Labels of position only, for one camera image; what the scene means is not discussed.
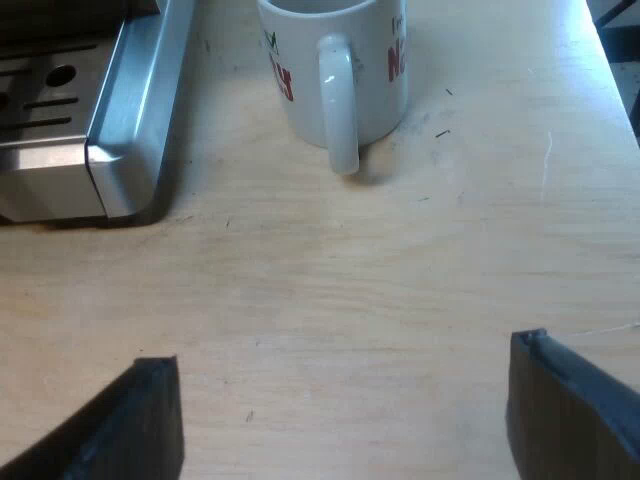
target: stainless steel appliance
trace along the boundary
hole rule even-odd
[[[195,0],[0,0],[0,215],[128,217],[156,188]]]

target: tabletop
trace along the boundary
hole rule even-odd
[[[343,179],[254,1],[199,3],[158,221],[0,227],[0,464],[136,357],[178,357],[187,480],[517,478],[512,331],[640,388],[640,155],[584,0],[408,17],[410,109]]]

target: drip tray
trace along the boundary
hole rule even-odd
[[[0,215],[119,218],[150,203],[194,3],[0,46]]]

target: coffee mug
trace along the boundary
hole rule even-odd
[[[290,125],[340,175],[391,132],[409,98],[406,0],[257,0]]]

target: printed text on mug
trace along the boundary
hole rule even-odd
[[[404,16],[393,17],[391,19],[391,31],[396,38],[395,46],[389,48],[389,82],[393,82],[396,78],[404,73],[406,68],[405,58],[405,37],[402,35],[402,25]]]

